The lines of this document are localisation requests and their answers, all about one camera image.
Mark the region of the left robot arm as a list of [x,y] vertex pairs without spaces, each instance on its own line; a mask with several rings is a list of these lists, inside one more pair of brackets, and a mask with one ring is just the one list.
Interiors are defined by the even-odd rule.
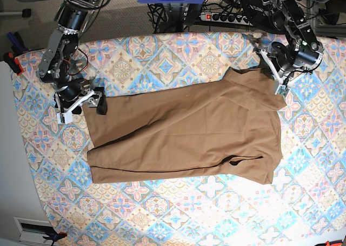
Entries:
[[296,70],[315,70],[323,58],[323,45],[319,42],[296,0],[262,0],[270,5],[271,25],[286,36],[287,45],[275,42],[268,53],[274,72],[280,77]]

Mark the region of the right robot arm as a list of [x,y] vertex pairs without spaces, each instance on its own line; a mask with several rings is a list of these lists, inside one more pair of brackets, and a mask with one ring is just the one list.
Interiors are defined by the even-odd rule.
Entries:
[[104,88],[92,87],[91,81],[82,76],[88,58],[78,61],[75,57],[80,50],[80,35],[103,3],[104,0],[63,0],[55,17],[57,28],[36,71],[41,82],[52,85],[55,107],[63,122],[67,115],[81,114],[83,105],[95,108],[99,115],[107,113]]

